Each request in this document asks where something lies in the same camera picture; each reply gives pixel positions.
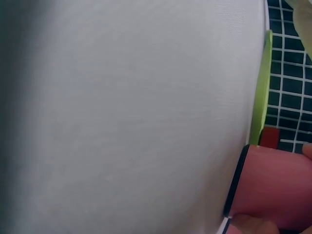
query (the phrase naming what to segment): beige object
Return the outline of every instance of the beige object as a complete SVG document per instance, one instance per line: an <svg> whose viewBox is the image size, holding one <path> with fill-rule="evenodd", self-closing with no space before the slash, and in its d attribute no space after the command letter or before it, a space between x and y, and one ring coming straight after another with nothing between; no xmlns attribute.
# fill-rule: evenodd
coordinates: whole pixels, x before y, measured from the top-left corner
<svg viewBox="0 0 312 234"><path fill-rule="evenodd" d="M287 1L293 7L293 24L308 55L312 57L312 4L310 0Z"/></svg>

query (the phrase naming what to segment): skin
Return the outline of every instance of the skin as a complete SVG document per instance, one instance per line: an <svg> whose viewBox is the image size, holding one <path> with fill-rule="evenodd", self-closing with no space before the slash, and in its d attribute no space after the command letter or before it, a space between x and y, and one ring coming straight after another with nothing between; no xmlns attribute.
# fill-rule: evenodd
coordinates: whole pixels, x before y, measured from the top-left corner
<svg viewBox="0 0 312 234"><path fill-rule="evenodd" d="M312 160L312 143L305 144L302 153ZM279 234L279 230L273 222L245 214L234 216L231 223L243 234ZM312 234L312 226L303 231L302 234Z"/></svg>

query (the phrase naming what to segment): white grout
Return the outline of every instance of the white grout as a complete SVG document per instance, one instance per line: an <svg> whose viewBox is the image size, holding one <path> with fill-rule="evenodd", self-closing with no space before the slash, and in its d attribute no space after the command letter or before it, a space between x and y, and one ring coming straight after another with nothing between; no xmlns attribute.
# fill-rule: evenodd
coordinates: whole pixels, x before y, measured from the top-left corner
<svg viewBox="0 0 312 234"><path fill-rule="evenodd" d="M293 36L293 35L285 35L285 32L283 34L280 33L273 33L273 36L278 36L278 37L284 37L284 38L292 38L292 39L297 39L300 40L300 37L298 36Z"/></svg>
<svg viewBox="0 0 312 234"><path fill-rule="evenodd" d="M303 56L303 63L305 64L307 60L307 53L304 53ZM301 91L301 103L300 103L300 115L299 115L299 120L298 120L298 124L297 124L297 129L296 129L296 134L294 135L294 141L293 141L293 147L292 147L292 152L294 153L295 151L295 147L296 147L296 141L297 141L297 137L298 137L298 130L300 127L300 121L302 118L302 111L303 111L303 100L304 100L304 90L305 90L305 80L306 80L306 71L305 71L305 67L302 67L303 70L303 82L302 82L302 91Z"/></svg>
<svg viewBox="0 0 312 234"><path fill-rule="evenodd" d="M274 105L268 105L268 107L276 108L276 106L274 106ZM293 112L300 113L300 111L298 109L294 109L294 108L281 106L280 109L281 110L285 110L285 111L293 111ZM302 113L312 115L312 111L305 111L305 110L303 110Z"/></svg>
<svg viewBox="0 0 312 234"><path fill-rule="evenodd" d="M287 92L287 91L279 91L279 90L275 90L275 89L270 89L269 90L270 92L273 92L273 93L282 93L282 94L287 94L287 95L292 95L292 96L296 96L296 97L303 97L303 98L312 98L311 95L307 95L307 94L297 94L297 93L292 93L292 92Z"/></svg>
<svg viewBox="0 0 312 234"><path fill-rule="evenodd" d="M293 143L293 147L295 147L295 144L305 144L305 143L308 143L307 141L300 141L300 140L296 141L296 143L295 143L295 141L287 140L287 139L280 139L279 141L280 142L285 142L285 143Z"/></svg>
<svg viewBox="0 0 312 234"><path fill-rule="evenodd" d="M274 22L282 22L282 20L280 19L270 19L270 21L274 21ZM292 21L290 20L284 20L285 23L293 23Z"/></svg>
<svg viewBox="0 0 312 234"><path fill-rule="evenodd" d="M286 9L286 8L282 8L282 5L281 5L282 3L281 3L281 0L279 1L279 5L280 5L280 7L277 7L277 6L269 6L269 9L275 9L275 10L281 10L281 12L283 12L283 11L290 11L290 12L292 12L293 10L291 10L291 9Z"/></svg>
<svg viewBox="0 0 312 234"><path fill-rule="evenodd" d="M281 13L281 20L282 20L282 61L284 61L284 54L285 54L285 27L284 27L284 15L283 15L283 9L282 9L282 0L279 0L279 6L277 9L280 9ZM283 90L283 75L284 75L284 64L281 63L281 86L280 86L280 91ZM277 123L276 126L279 126L279 117L281 113L281 106L282 106L282 93L279 94L279 101L278 101L278 111L277 111Z"/></svg>
<svg viewBox="0 0 312 234"><path fill-rule="evenodd" d="M271 115L271 114L267 114L268 117L273 117L273 118L277 118L276 115ZM284 117L284 116L280 116L280 119L285 119L285 120L290 120L290 121L295 121L297 122L298 119L297 118L290 118L290 117ZM301 120L302 123L312 123L312 120Z"/></svg>
<svg viewBox="0 0 312 234"><path fill-rule="evenodd" d="M266 126L276 128L276 126L272 125L272 124L266 124ZM293 129L293 128L286 128L286 127L278 127L278 128L282 129L282 130L288 130L288 131L296 132L296 129ZM298 130L298 132L312 135L312 132L308 132L308 131Z"/></svg>
<svg viewBox="0 0 312 234"><path fill-rule="evenodd" d="M274 73L271 73L271 76L273 77L282 77L280 74L274 74ZM302 78L299 78L299 77L292 77L292 76L288 76L288 75L284 75L283 76L284 78L288 78L288 79L294 79L294 80L300 80L302 81ZM310 82L312 83L312 79L306 79L305 82Z"/></svg>
<svg viewBox="0 0 312 234"><path fill-rule="evenodd" d="M272 50L276 51L282 51L281 48L273 48ZM293 52L293 53L299 53L299 54L304 54L304 50L291 50L291 49L284 49L285 52Z"/></svg>
<svg viewBox="0 0 312 234"><path fill-rule="evenodd" d="M272 62L281 63L282 61L272 59ZM306 65L305 63L304 63L304 64L301 64L301 63L286 62L286 61L284 61L284 64L289 64L289 65L299 66L299 67L304 67L304 68L306 68L306 67L312 68L312 65Z"/></svg>

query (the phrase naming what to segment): red object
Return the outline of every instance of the red object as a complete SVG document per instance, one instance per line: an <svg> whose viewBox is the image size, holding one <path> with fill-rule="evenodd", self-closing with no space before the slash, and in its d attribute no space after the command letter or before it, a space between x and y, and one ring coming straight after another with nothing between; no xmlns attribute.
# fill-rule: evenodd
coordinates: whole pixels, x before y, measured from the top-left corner
<svg viewBox="0 0 312 234"><path fill-rule="evenodd" d="M277 149L279 142L279 129L264 127L261 134L260 146Z"/></svg>
<svg viewBox="0 0 312 234"><path fill-rule="evenodd" d="M312 224L312 160L300 154L244 147L224 208L302 232Z"/></svg>

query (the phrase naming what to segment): black rim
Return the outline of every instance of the black rim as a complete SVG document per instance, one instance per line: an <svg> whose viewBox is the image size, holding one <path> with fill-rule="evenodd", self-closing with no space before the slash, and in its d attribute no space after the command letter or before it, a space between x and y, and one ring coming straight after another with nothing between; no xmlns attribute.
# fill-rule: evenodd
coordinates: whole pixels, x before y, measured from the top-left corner
<svg viewBox="0 0 312 234"><path fill-rule="evenodd" d="M243 167L244 167L244 163L245 163L245 159L246 159L248 150L249 150L249 145L246 145L246 146L244 146L242 153L240 154L240 157L239 157L239 160L238 160L238 163L236 166L236 170L235 170L235 173L233 176L233 180L232 180L232 183L230 186L229 194L228 194L228 197L226 198L226 202L225 202L225 206L224 206L223 214L225 217L229 216L231 206L232 206L232 202L234 199L234 195L236 192L236 188L238 186L238 182L239 182L240 175L241 175L241 172L242 172Z"/></svg>

